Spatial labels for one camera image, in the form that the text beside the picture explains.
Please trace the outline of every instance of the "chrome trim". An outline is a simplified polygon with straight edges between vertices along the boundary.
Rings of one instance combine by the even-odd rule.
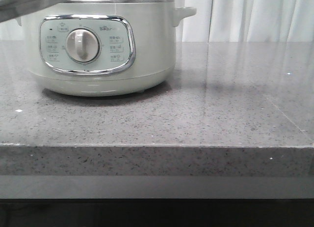
[[[127,29],[127,33],[128,33],[128,37],[129,37],[130,55],[129,55],[128,60],[125,63],[123,63],[122,65],[115,67],[115,68],[104,69],[104,70],[92,70],[92,71],[65,70],[65,69],[61,69],[61,68],[52,66],[50,63],[46,62],[46,60],[44,59],[44,57],[42,55],[42,51],[41,51],[41,27],[45,21],[62,20],[62,19],[96,19],[96,20],[111,20],[111,21],[121,22],[125,26],[125,28]],[[119,73],[119,72],[125,71],[129,67],[131,67],[135,61],[135,58],[136,58],[134,34],[133,34],[133,30],[132,30],[132,27],[129,24],[129,22],[120,16],[92,15],[92,14],[53,15],[53,16],[48,16],[48,17],[44,18],[44,20],[40,24],[40,28],[39,28],[39,52],[40,52],[40,57],[41,57],[42,61],[47,66],[49,66],[52,70],[54,70],[55,72],[67,74],[67,75],[76,75],[76,76],[95,76],[95,75],[108,75],[108,74]],[[86,65],[86,64],[92,63],[94,60],[96,60],[96,58],[94,58],[91,62],[84,62],[82,64]]]
[[[63,3],[153,3],[174,1],[175,0],[66,0]]]

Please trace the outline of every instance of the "quartz countertop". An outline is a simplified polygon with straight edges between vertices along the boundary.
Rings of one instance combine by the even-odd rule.
[[[40,87],[0,41],[0,175],[312,177],[312,43],[178,43],[143,93]]]

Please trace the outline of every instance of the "cooker base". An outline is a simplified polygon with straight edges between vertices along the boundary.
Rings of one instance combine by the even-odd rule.
[[[111,81],[65,81],[50,79],[32,73],[35,80],[51,91],[84,97],[101,97],[141,92],[163,82],[174,66],[147,76]]]

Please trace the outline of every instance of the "white cooker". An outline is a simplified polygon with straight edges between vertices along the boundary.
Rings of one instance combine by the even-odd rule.
[[[175,66],[175,27],[196,14],[174,0],[68,0],[22,18],[28,68],[77,96],[139,92]]]

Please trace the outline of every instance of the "cooker handle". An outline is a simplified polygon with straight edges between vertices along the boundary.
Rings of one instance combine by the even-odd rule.
[[[21,17],[15,18],[15,21],[18,23],[19,26],[22,26],[22,19],[21,19]]]
[[[174,12],[173,12],[172,26],[177,27],[183,18],[194,16],[195,14],[196,14],[196,8],[195,7],[175,8]]]

